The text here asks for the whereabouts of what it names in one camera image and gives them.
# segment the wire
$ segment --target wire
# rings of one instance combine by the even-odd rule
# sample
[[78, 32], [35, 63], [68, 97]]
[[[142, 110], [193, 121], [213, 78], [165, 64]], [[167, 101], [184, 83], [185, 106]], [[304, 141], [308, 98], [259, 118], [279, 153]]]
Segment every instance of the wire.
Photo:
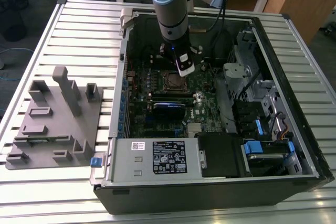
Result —
[[278, 113], [275, 114], [274, 118], [272, 119], [271, 127], [269, 128], [269, 132], [268, 132], [268, 140], [269, 141], [272, 140], [272, 131], [273, 131], [273, 128], [274, 128], [275, 121], [277, 120], [277, 117], [281, 114], [283, 114], [283, 112], [279, 111]]
[[3, 80], [3, 81], [18, 81], [18, 80], [21, 80], [21, 78], [18, 78], [18, 79], [7, 79], [7, 78], [0, 77], [0, 80]]
[[221, 34], [222, 34], [222, 31], [223, 31], [223, 28], [224, 28], [224, 21], [225, 21], [225, 12], [226, 12], [226, 0], [223, 0], [223, 3], [222, 3], [222, 9], [223, 9], [223, 18], [222, 18], [222, 25], [221, 25], [221, 29], [219, 30], [218, 34], [217, 34], [217, 37], [215, 38], [215, 40], [213, 41], [213, 44], [212, 44], [212, 48], [215, 47], [215, 45], [217, 44]]
[[[3, 54], [4, 52], [8, 52], [8, 51], [11, 51], [11, 50], [22, 50], [22, 51], [29, 51], [31, 52], [32, 54], [34, 53], [34, 51], [32, 51], [31, 49], [29, 48], [23, 48], [23, 47], [18, 47], [18, 48], [7, 48], [3, 45], [0, 45], [0, 47], [3, 47], [3, 48], [6, 48], [5, 50], [1, 51], [0, 54]], [[3, 78], [3, 77], [0, 77], [0, 80], [3, 80], [3, 81], [18, 81], [20, 80], [21, 78], [19, 79], [7, 79], [7, 78]]]
[[261, 70], [259, 69], [250, 79], [250, 81], [247, 83], [247, 85], [241, 90], [241, 92], [239, 93], [239, 96], [237, 98], [237, 100], [240, 99], [240, 97], [244, 94], [244, 92], [252, 85], [252, 83], [258, 78], [258, 76], [260, 75]]
[[282, 134], [280, 135], [280, 140], [283, 140], [284, 139], [284, 136], [285, 134], [288, 132], [288, 125], [285, 123], [285, 121], [283, 120], [282, 123], [284, 124], [285, 126], [285, 129], [283, 130]]
[[223, 0], [222, 1], [222, 6], [220, 7], [219, 9], [219, 13], [217, 14], [217, 17], [216, 17], [216, 20], [214, 21], [214, 23], [211, 25], [211, 27], [209, 27], [207, 30], [206, 30], [206, 33], [208, 33], [209, 31], [213, 30], [215, 28], [215, 26], [217, 25], [218, 23], [218, 20], [219, 20], [219, 17], [221, 15], [221, 13], [223, 12], [223, 23], [224, 23], [224, 17], [225, 17], [225, 9], [226, 9], [226, 0]]
[[18, 48], [6, 48], [6, 50], [3, 50], [0, 52], [0, 54], [4, 53], [4, 52], [8, 52], [8, 51], [11, 51], [11, 50], [22, 50], [22, 51], [29, 51], [31, 52], [32, 54], [34, 53], [33, 50], [29, 49], [29, 48], [21, 48], [21, 47], [18, 47]]

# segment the silver metal bracket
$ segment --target silver metal bracket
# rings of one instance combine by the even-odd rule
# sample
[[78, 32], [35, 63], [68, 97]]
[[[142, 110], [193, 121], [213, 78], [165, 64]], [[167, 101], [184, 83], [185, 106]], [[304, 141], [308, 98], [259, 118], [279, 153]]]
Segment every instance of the silver metal bracket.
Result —
[[128, 28], [133, 24], [133, 18], [138, 15], [133, 14], [133, 8], [123, 8], [120, 14], [120, 25], [122, 29]]
[[205, 152], [204, 151], [199, 151], [199, 163], [201, 165], [201, 169], [206, 169], [207, 168], [207, 165], [206, 165], [206, 158], [205, 158]]

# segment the black cable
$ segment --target black cable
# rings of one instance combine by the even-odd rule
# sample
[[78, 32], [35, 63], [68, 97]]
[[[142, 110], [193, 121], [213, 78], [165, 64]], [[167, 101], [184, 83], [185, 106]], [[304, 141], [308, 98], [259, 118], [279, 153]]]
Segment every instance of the black cable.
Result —
[[223, 12], [223, 23], [222, 23], [222, 27], [220, 30], [223, 29], [223, 24], [224, 24], [224, 17], [225, 17], [225, 9], [226, 9], [226, 0], [223, 0], [222, 1], [222, 6], [220, 7], [220, 10], [219, 10], [219, 13], [217, 14], [217, 17], [216, 17], [216, 20], [214, 21], [214, 23], [211, 25], [211, 27], [209, 27], [206, 32], [208, 33], [209, 31], [213, 30], [215, 28], [215, 26], [217, 25], [218, 23], [218, 20], [219, 20], [219, 17], [221, 15], [221, 13]]
[[275, 121], [277, 120], [277, 117], [281, 114], [283, 114], [283, 112], [279, 111], [278, 113], [275, 114], [274, 118], [272, 119], [271, 127], [269, 128], [269, 132], [268, 132], [268, 141], [272, 140], [272, 131], [274, 128]]
[[250, 79], [250, 81], [247, 83], [247, 85], [242, 89], [242, 91], [239, 93], [239, 96], [237, 98], [237, 100], [240, 99], [240, 97], [244, 94], [244, 92], [253, 84], [253, 82], [258, 78], [258, 76], [260, 75], [261, 70], [259, 69]]
[[223, 10], [223, 18], [222, 18], [222, 25], [221, 25], [221, 29], [219, 30], [218, 34], [217, 34], [217, 37], [215, 38], [215, 40], [213, 41], [212, 43], [212, 47], [215, 47], [215, 45], [217, 44], [220, 36], [221, 36], [221, 33], [222, 33], [222, 30], [224, 28], [224, 21], [225, 21], [225, 12], [226, 12], [226, 0], [223, 0], [223, 3], [222, 3], [222, 10]]

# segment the motherboard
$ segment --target motherboard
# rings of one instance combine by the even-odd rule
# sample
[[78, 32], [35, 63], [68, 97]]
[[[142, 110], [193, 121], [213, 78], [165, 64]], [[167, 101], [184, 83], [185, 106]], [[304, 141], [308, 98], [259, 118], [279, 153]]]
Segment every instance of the motherboard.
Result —
[[210, 65], [200, 63], [187, 77], [167, 66], [131, 61], [130, 137], [182, 138], [199, 131], [222, 131]]

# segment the blue drive latch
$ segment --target blue drive latch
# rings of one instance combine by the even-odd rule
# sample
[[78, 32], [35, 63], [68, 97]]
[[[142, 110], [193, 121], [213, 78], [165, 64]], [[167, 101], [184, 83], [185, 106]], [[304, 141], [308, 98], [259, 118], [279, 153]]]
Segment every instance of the blue drive latch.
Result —
[[260, 141], [248, 141], [244, 144], [245, 154], [263, 153], [263, 149]]
[[259, 135], [263, 135], [264, 134], [264, 131], [263, 131], [263, 128], [261, 127], [261, 123], [260, 123], [260, 120], [256, 120], [256, 124], [257, 124], [257, 127], [258, 127], [258, 132], [259, 132]]

